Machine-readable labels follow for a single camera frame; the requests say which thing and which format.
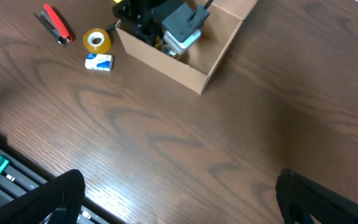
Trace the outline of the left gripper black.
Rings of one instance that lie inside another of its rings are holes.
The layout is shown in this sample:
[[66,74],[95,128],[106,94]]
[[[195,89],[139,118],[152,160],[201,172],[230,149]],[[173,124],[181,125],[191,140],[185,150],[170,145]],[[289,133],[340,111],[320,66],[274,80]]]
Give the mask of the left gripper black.
[[122,28],[129,34],[155,45],[157,36],[162,33],[161,22],[153,15],[153,10],[164,0],[122,0],[112,7],[112,12],[121,21]]

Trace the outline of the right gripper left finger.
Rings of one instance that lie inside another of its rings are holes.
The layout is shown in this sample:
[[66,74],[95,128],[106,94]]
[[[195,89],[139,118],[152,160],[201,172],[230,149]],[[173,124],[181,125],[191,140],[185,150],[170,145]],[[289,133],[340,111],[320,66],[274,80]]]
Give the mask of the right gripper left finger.
[[85,180],[78,169],[49,180],[0,207],[0,223],[76,223],[85,197]]

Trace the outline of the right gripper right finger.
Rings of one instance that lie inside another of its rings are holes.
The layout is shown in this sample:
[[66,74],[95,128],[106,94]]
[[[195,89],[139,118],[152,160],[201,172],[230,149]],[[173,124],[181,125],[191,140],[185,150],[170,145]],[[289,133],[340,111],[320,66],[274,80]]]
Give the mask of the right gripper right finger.
[[290,169],[278,176],[276,199],[285,223],[358,223],[358,204]]

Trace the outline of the correction tape dispenser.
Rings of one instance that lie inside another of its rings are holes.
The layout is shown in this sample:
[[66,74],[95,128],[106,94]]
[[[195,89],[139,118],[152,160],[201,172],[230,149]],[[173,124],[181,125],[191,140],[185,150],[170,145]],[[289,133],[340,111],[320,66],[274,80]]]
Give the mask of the correction tape dispenser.
[[166,42],[164,42],[163,39],[161,39],[159,36],[157,36],[156,38],[156,43],[154,47],[170,57],[177,57],[177,53],[174,51],[174,49]]

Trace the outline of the cardboard box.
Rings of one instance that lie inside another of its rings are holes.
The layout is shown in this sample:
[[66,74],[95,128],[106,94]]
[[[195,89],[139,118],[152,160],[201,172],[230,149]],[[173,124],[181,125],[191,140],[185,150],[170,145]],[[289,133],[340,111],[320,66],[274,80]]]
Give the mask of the cardboard box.
[[201,94],[256,3],[257,0],[213,1],[201,27],[201,37],[178,59],[128,33],[122,19],[117,22],[117,32],[129,55]]

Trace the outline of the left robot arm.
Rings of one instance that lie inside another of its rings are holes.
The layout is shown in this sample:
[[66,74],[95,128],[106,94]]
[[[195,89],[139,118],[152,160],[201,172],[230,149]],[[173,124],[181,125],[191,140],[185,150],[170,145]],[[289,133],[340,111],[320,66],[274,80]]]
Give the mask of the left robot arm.
[[157,37],[162,37],[163,20],[184,3],[182,0],[122,0],[112,11],[127,33],[154,46]]

